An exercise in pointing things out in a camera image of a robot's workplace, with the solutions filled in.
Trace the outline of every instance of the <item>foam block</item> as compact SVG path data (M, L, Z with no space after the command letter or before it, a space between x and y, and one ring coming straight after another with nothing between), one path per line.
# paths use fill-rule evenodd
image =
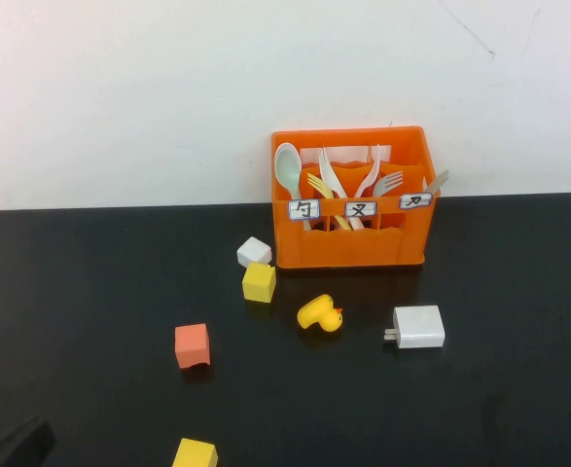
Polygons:
M179 368L210 364L209 337L204 323L175 328L175 355Z
M172 467L216 467L216 447L202 441L183 438Z
M244 298L269 304L272 301L275 285L276 269L274 267L251 263L242 279Z
M272 261L272 250L254 236L248 238L237 250L237 261L248 268L251 263L267 265Z

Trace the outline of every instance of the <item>yellow cube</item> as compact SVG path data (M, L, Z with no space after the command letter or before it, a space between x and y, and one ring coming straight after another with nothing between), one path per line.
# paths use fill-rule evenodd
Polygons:
M276 285L276 269L269 265L251 263L242 279L244 298L269 304Z
M172 467L216 467L216 447L209 443L183 438Z

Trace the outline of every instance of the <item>white plastic spoon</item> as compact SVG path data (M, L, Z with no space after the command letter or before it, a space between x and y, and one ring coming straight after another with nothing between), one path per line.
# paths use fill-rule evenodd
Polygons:
M291 143L283 143L276 148L274 155L274 175L281 186L289 192L292 199L301 199L301 172L303 162L298 150ZM306 231L311 230L308 221L303 221Z

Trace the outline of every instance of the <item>label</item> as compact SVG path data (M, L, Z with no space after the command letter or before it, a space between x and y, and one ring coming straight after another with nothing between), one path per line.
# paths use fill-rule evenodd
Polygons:
M319 199L292 199L289 201L289 218L292 221L307 221L320 217Z
M415 209L432 204L431 193L411 193L400 197L400 209Z
M345 204L345 217L375 215L375 201L348 202Z

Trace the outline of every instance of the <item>white phone charger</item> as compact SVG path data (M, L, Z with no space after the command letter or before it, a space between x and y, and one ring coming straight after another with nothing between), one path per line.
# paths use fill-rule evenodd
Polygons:
M395 341L399 348L442 347L445 329L436 305L396 306L394 329L384 330L385 341Z

